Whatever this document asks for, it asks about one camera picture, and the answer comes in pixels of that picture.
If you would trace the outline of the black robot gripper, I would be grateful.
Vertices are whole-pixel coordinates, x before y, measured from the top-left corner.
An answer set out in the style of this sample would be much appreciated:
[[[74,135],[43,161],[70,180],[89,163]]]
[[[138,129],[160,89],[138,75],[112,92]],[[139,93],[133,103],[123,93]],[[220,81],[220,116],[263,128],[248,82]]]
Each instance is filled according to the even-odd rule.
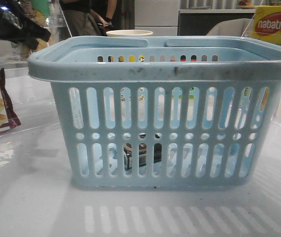
[[[36,49],[38,39],[48,42],[51,33],[25,16],[15,0],[0,0],[0,40],[23,43]]]

